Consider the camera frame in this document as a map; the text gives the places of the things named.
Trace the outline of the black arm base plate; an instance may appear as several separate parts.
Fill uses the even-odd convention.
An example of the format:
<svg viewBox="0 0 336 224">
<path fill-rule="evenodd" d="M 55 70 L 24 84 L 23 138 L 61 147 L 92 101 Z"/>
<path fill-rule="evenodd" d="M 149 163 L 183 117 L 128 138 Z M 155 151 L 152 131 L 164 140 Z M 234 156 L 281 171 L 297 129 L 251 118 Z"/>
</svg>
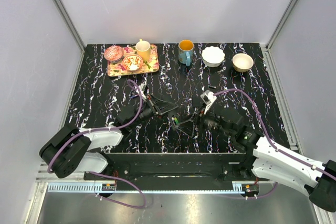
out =
<svg viewBox="0 0 336 224">
<path fill-rule="evenodd" d="M 256 180 L 247 168 L 254 160 L 240 153 L 110 153 L 101 172 L 128 180 L 140 177 L 205 177 L 215 180 Z"/>
</svg>

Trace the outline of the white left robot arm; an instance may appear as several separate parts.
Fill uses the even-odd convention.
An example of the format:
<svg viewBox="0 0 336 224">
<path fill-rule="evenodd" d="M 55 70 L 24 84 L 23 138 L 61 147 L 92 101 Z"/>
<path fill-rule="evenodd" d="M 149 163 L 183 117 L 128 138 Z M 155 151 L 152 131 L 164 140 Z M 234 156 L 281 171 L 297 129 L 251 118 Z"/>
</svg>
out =
<svg viewBox="0 0 336 224">
<path fill-rule="evenodd" d="M 85 129 L 65 124 L 39 151 L 39 156 L 48 165 L 48 172 L 65 178 L 73 172 L 93 171 L 101 179 L 111 178 L 114 168 L 107 158 L 89 151 L 117 146 L 129 138 L 139 124 L 154 116 L 160 118 L 179 107 L 171 99 L 162 100 L 152 94 L 143 95 L 140 104 L 141 107 L 124 106 L 112 126 Z"/>
</svg>

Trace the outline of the black remote battery cover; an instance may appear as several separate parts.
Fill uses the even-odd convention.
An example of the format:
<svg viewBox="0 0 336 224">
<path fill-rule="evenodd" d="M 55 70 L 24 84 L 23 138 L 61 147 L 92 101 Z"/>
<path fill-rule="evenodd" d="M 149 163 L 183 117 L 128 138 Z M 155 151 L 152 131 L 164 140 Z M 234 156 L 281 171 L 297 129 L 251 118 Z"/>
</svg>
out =
<svg viewBox="0 0 336 224">
<path fill-rule="evenodd" d="M 203 101 L 200 97 L 198 96 L 192 97 L 192 107 L 199 108 L 202 106 L 202 104 L 203 104 Z"/>
</svg>

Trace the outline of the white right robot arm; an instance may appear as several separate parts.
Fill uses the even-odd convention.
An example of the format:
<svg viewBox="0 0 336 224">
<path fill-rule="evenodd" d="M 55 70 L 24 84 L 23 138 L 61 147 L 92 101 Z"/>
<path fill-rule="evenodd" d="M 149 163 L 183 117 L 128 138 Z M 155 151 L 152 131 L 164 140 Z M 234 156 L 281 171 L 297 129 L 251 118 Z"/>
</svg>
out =
<svg viewBox="0 0 336 224">
<path fill-rule="evenodd" d="M 193 136 L 195 129 L 228 136 L 232 146 L 245 154 L 238 168 L 241 178 L 272 180 L 304 194 L 319 208 L 335 212 L 335 161 L 323 163 L 268 141 L 234 109 L 225 108 L 214 114 L 200 108 L 185 121 L 179 122 L 173 115 L 169 119 L 176 130 L 188 136 Z"/>
</svg>

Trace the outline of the black remote control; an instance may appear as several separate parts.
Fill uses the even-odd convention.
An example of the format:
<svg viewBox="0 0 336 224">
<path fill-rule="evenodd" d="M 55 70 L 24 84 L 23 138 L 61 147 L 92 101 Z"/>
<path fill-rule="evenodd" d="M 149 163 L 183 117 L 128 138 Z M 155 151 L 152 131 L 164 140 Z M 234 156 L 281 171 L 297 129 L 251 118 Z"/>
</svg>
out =
<svg viewBox="0 0 336 224">
<path fill-rule="evenodd" d="M 177 118 L 177 116 L 174 114 L 174 113 L 170 113 L 169 115 L 168 115 L 168 118 L 169 118 L 169 120 L 170 120 L 170 123 L 171 123 L 171 125 L 172 125 L 172 128 L 174 129 L 174 130 L 178 130 L 178 126 L 179 126 L 179 124 L 175 124 L 175 121 L 174 121 L 174 118 Z"/>
</svg>

